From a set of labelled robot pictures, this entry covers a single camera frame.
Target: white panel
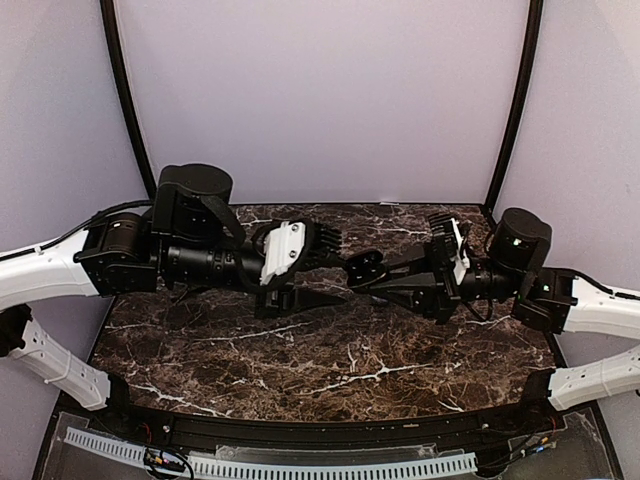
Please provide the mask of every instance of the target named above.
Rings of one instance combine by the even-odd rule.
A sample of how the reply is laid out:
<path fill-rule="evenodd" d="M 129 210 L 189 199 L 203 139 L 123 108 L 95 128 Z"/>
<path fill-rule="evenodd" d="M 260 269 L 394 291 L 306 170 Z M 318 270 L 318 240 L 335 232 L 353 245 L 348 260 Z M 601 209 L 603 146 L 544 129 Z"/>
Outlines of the white panel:
<path fill-rule="evenodd" d="M 481 202 L 526 0 L 119 0 L 154 170 L 233 201 Z"/>
<path fill-rule="evenodd" d="M 640 289 L 640 2 L 545 2 L 522 126 L 496 216 L 532 210 L 553 227 L 550 265 Z M 560 337 L 571 365 L 634 343 Z M 640 478 L 640 399 L 601 402 L 625 476 Z"/>
<path fill-rule="evenodd" d="M 100 5 L 0 2 L 0 251 L 54 238 L 144 198 L 118 105 Z M 47 332 L 86 358 L 108 306 L 34 304 Z M 31 478 L 58 390 L 0 359 L 0 478 Z"/>

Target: black vertical bar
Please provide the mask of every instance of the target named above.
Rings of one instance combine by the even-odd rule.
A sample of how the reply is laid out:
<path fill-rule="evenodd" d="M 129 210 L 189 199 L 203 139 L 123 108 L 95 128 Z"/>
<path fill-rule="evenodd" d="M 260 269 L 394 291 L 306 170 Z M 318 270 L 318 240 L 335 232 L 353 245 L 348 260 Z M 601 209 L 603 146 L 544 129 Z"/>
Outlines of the black vertical bar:
<path fill-rule="evenodd" d="M 120 44 L 120 35 L 118 34 L 118 22 L 116 19 L 116 11 L 113 0 L 100 0 L 102 10 L 102 23 L 104 24 L 104 33 L 107 38 L 107 47 L 109 49 L 109 58 L 111 59 L 111 68 L 113 70 L 113 78 L 116 82 L 118 97 L 120 98 L 120 107 L 122 115 L 127 125 L 129 139 L 133 147 L 133 153 L 136 157 L 138 170 L 142 176 L 144 188 L 147 190 L 149 198 L 156 195 L 156 181 L 153 177 L 147 150 L 142 140 L 142 133 L 136 115 L 136 109 L 133 105 L 133 97 L 129 88 L 129 80 L 127 78 L 127 70 L 124 65 L 124 57 L 122 55 L 122 45 Z"/>
<path fill-rule="evenodd" d="M 543 3 L 543 0 L 531 0 L 529 3 L 529 18 L 527 19 L 527 30 L 524 35 L 520 69 L 518 70 L 518 79 L 516 80 L 516 88 L 513 93 L 513 101 L 511 102 L 511 111 L 509 112 L 509 119 L 507 120 L 507 126 L 504 131 L 496 167 L 493 171 L 491 185 L 487 192 L 487 198 L 484 201 L 484 207 L 489 214 L 493 213 L 493 209 L 498 202 L 498 196 L 500 195 L 500 190 L 502 189 L 502 184 L 507 174 L 507 168 L 509 167 L 513 146 L 516 143 L 518 127 L 520 126 L 524 103 L 527 98 L 529 81 L 531 80 L 533 60 L 536 55 Z"/>

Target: white perforated strip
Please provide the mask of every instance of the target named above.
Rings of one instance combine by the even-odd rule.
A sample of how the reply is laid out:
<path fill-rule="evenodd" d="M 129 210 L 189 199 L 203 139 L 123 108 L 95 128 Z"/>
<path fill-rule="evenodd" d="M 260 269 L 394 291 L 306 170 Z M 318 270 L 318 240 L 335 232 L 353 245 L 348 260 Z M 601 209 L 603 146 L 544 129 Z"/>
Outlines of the white perforated strip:
<path fill-rule="evenodd" d="M 102 437 L 95 433 L 67 429 L 65 443 L 139 468 L 144 468 L 144 447 Z M 446 478 L 477 471 L 474 453 L 401 463 L 350 466 L 288 466 L 217 460 L 196 453 L 189 461 L 200 479 L 242 480 L 420 480 Z"/>

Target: brown marble surface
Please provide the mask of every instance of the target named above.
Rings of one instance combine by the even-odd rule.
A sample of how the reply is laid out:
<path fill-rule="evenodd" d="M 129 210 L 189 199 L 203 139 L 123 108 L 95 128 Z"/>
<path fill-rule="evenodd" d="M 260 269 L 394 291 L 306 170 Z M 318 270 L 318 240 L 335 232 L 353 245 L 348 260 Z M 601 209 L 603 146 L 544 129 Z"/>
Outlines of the brown marble surface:
<path fill-rule="evenodd" d="M 450 211 L 488 227 L 477 207 L 433 205 L 242 206 L 248 230 L 268 219 L 313 218 L 344 232 L 344 254 L 376 247 L 388 256 L 429 238 L 427 215 Z M 553 365 L 538 332 L 496 305 L 481 325 L 462 307 L 437 326 L 351 293 L 339 270 L 298 283 L 348 303 L 277 320 L 253 318 L 250 295 L 183 291 L 117 300 L 92 363 L 123 376 L 138 405 L 252 420 L 388 420 L 477 410 L 518 401 L 533 370 Z M 478 305 L 484 312 L 484 305 Z"/>

